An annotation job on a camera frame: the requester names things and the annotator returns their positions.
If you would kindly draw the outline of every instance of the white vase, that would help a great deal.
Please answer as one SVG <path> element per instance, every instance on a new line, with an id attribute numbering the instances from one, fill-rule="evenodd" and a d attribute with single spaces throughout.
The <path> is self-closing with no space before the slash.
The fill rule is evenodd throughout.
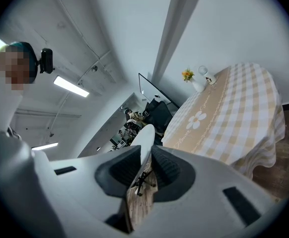
<path id="1" fill-rule="evenodd" d="M 189 81 L 192 83 L 198 93 L 202 93 L 204 91 L 205 86 L 197 82 L 194 78 L 191 77 Z"/>

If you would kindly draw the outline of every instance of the beige tablecloth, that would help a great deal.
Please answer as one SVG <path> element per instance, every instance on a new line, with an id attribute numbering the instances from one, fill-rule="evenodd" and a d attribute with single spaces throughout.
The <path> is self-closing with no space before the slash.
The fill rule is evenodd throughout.
<path id="1" fill-rule="evenodd" d="M 252 178 L 257 165 L 274 165 L 275 143 L 285 136 L 280 95 L 258 64 L 239 63 L 216 76 L 178 110 L 163 146 L 220 160 Z"/>

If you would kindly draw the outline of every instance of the white flower design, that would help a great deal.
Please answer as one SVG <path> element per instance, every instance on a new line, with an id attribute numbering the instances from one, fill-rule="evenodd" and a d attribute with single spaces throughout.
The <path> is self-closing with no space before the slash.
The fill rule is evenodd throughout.
<path id="1" fill-rule="evenodd" d="M 193 128 L 197 129 L 200 126 L 200 120 L 205 119 L 206 114 L 202 111 L 198 111 L 195 116 L 190 117 L 189 124 L 186 126 L 186 129 Z"/>

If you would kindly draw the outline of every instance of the white cup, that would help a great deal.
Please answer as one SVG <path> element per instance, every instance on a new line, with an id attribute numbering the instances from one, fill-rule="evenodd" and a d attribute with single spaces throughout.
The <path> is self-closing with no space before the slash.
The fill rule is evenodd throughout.
<path id="1" fill-rule="evenodd" d="M 209 73 L 209 70 L 205 66 L 199 67 L 199 74 L 202 75 L 210 85 L 213 85 L 217 80 L 213 74 Z"/>

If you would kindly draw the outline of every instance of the black chair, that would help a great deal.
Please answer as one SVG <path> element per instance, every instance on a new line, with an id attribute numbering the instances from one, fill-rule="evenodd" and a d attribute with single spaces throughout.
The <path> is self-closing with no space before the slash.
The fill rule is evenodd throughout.
<path id="1" fill-rule="evenodd" d="M 145 107 L 145 111 L 147 111 L 148 113 L 150 113 L 150 112 L 153 111 L 158 105 L 159 105 L 159 102 L 156 101 L 155 99 L 153 99 L 150 103 L 147 103 L 147 105 L 146 105 L 146 107 Z"/>
<path id="2" fill-rule="evenodd" d="M 150 115 L 154 121 L 154 127 L 160 133 L 165 132 L 171 119 L 173 118 L 166 103 L 163 101 L 159 102 L 155 109 L 150 112 Z"/>

